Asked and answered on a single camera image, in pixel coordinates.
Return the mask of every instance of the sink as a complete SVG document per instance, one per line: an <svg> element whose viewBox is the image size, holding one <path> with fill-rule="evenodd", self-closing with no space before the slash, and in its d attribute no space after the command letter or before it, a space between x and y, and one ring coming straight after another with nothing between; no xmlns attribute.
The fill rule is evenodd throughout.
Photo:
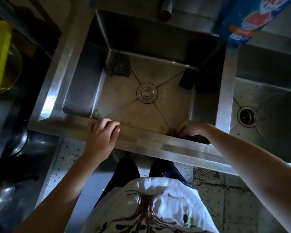
<svg viewBox="0 0 291 233"><path fill-rule="evenodd" d="M187 119L216 125L226 47L199 73L193 89L178 84L198 70L218 37L168 24L99 10L89 28L62 106L64 113L108 117L161 134ZM111 75L115 55L129 59L128 76ZM153 101L138 98L139 94Z"/></svg>
<svg viewBox="0 0 291 233"><path fill-rule="evenodd" d="M291 163L291 55L242 46L230 134Z"/></svg>

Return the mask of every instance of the leg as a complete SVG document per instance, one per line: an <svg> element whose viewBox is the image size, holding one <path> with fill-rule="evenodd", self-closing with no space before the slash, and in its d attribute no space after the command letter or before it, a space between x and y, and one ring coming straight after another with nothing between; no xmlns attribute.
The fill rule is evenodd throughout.
<svg viewBox="0 0 291 233"><path fill-rule="evenodd" d="M104 192L102 192L97 203L108 194L115 187L124 187L131 180L140 178L138 168L134 161L129 158L121 158L119 163L116 166L116 169L113 173L111 180L109 181Z"/></svg>
<svg viewBox="0 0 291 233"><path fill-rule="evenodd" d="M156 159L150 169L149 177L168 177L178 179L184 185L191 187L175 167L174 163L164 159Z"/></svg>

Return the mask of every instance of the person's right arm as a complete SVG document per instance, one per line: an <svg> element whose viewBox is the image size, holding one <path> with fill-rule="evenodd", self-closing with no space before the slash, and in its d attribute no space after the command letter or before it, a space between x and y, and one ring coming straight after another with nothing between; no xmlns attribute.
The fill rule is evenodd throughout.
<svg viewBox="0 0 291 233"><path fill-rule="evenodd" d="M226 158L262 204L291 233L291 166L210 124L185 122L180 137L202 135Z"/></svg>

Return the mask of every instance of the open drain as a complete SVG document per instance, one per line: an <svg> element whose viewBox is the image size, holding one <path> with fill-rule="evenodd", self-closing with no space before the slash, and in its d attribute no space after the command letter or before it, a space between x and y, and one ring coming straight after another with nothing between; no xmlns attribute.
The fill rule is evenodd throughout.
<svg viewBox="0 0 291 233"><path fill-rule="evenodd" d="M257 113L250 107L243 107L238 111L237 117L244 127L253 127L257 120Z"/></svg>
<svg viewBox="0 0 291 233"><path fill-rule="evenodd" d="M156 100L158 92L151 83L143 83L137 88L137 98L145 104L150 104Z"/></svg>

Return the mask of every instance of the person's left arm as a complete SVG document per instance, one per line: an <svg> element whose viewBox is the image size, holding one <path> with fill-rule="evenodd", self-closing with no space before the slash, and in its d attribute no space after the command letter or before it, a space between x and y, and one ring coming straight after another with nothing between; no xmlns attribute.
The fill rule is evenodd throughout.
<svg viewBox="0 0 291 233"><path fill-rule="evenodd" d="M19 224L14 233L64 232L78 197L89 176L111 153L119 136L119 122L101 119L88 125L84 153L72 165L61 182Z"/></svg>

